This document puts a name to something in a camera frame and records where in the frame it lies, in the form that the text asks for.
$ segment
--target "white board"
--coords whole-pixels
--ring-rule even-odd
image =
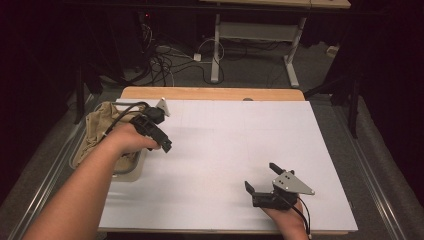
[[[158,100],[145,101],[154,106]],[[248,181],[256,191],[270,192],[277,175],[268,164],[274,162],[295,170],[316,192],[301,195],[312,231],[357,231],[309,102],[167,104],[171,116],[159,127],[172,149],[148,152],[137,181],[112,183],[100,229],[276,231],[244,187]]]

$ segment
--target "hand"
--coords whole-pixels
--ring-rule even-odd
[[[303,213],[302,204],[299,200],[294,206]],[[262,208],[262,210],[274,221],[285,240],[308,239],[303,219],[293,209],[281,211]]]
[[[160,149],[156,141],[140,135],[131,123],[115,127],[102,144],[116,148],[121,154],[137,152],[143,148]]]

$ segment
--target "gray carpet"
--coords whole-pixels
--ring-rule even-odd
[[[325,55],[326,48],[327,46],[320,44],[308,49],[298,49],[294,67],[302,91],[319,85],[324,79],[332,62]],[[282,44],[277,50],[250,53],[237,61],[233,60],[240,57],[240,54],[232,54],[228,50],[225,52],[226,56],[233,59],[224,58],[221,62],[224,81],[212,87],[289,88],[281,60],[281,52],[287,52],[288,49],[288,46]],[[172,59],[174,65],[187,61],[181,58]],[[205,76],[209,77],[209,65],[201,66]],[[169,76],[167,85],[170,86],[173,82],[175,86],[211,87],[203,81],[202,75],[198,67],[187,68],[173,74],[173,79]],[[104,93],[89,103],[93,105],[96,102],[113,101],[119,97],[121,91],[121,88],[105,84]],[[421,228],[424,222],[423,209],[385,148],[362,99],[359,104],[358,139],[352,139],[346,130],[344,106],[331,106],[329,97],[325,95],[314,96],[310,101],[359,227],[358,232],[344,236],[314,235],[314,239],[424,239]],[[75,115],[75,105],[70,104],[69,111],[52,128],[4,201],[0,209],[0,239],[8,239],[9,236],[14,236],[10,239],[19,239],[19,231],[26,226],[25,220],[33,214],[26,211],[39,187],[46,184],[43,182],[45,176],[54,173],[50,171],[52,166],[59,169],[60,174],[54,187],[44,193],[47,196],[53,195],[72,173],[67,163],[58,163],[55,160],[68,137],[78,127],[73,124]],[[104,238],[104,233],[98,234],[98,239]],[[186,239],[206,238],[203,235],[186,236]]]

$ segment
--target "white surface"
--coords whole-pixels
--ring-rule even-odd
[[[100,228],[274,231],[244,187],[271,191],[274,162],[315,190],[301,195],[312,231],[357,230],[309,102],[167,103],[172,149],[148,152],[137,181],[112,183]]]

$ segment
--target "forearm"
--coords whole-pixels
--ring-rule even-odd
[[[43,209],[25,239],[94,239],[119,156],[107,141],[93,149]]]

